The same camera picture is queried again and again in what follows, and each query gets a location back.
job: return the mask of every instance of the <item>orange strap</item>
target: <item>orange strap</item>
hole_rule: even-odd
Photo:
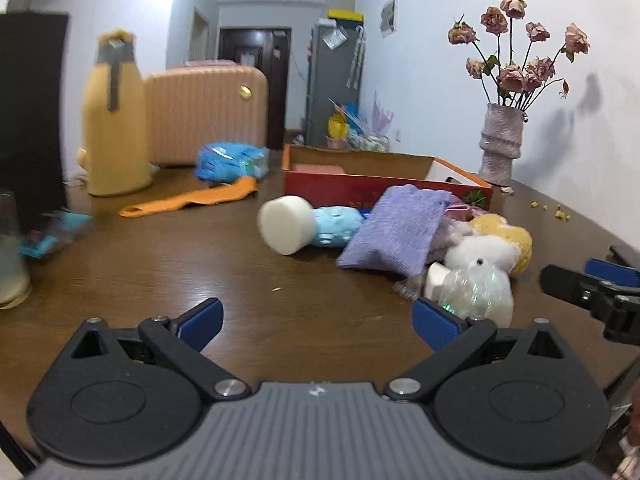
[[[140,218],[141,216],[155,215],[165,211],[178,211],[189,204],[215,205],[224,202],[236,202],[256,191],[258,191],[258,185],[255,179],[252,176],[243,176],[231,186],[190,191],[163,200],[130,205],[121,209],[120,216],[124,216],[124,218]]]

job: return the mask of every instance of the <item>glass with liquid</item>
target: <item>glass with liquid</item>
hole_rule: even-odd
[[[14,196],[0,190],[0,310],[17,306],[29,295],[21,238]]]

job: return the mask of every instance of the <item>purple cloth bag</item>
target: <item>purple cloth bag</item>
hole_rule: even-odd
[[[449,191],[390,187],[338,258],[338,267],[420,274],[450,199]]]

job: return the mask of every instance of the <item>bouquet of dried roses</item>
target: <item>bouquet of dried roses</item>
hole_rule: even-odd
[[[500,8],[489,7],[480,16],[480,23],[486,27],[486,31],[495,34],[498,41],[498,49],[494,54],[485,57],[478,46],[476,32],[460,18],[449,31],[449,43],[471,43],[479,52],[482,60],[468,58],[466,70],[474,79],[479,79],[484,87],[484,93],[489,102],[489,92],[484,84],[483,77],[490,77],[496,87],[497,104],[507,105],[525,112],[539,97],[540,94],[553,83],[562,81],[560,95],[565,98],[569,93],[569,84],[563,78],[552,79],[556,74],[556,60],[560,54],[565,54],[569,61],[574,62],[575,55],[588,54],[589,43],[587,35],[572,23],[566,28],[564,44],[558,50],[555,57],[545,57],[529,61],[531,45],[548,40],[551,35],[541,23],[529,22],[525,25],[529,37],[529,48],[524,57],[522,66],[513,60],[513,20],[521,20],[525,16],[527,4],[524,0],[500,0]],[[500,58],[500,37],[509,33],[509,62],[502,62]]]

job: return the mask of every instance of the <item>cardboard box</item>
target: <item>cardboard box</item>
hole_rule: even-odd
[[[367,210],[388,187],[405,184],[450,191],[484,208],[494,194],[491,184],[435,156],[286,144],[282,169],[285,194],[301,196],[313,207],[342,205]]]

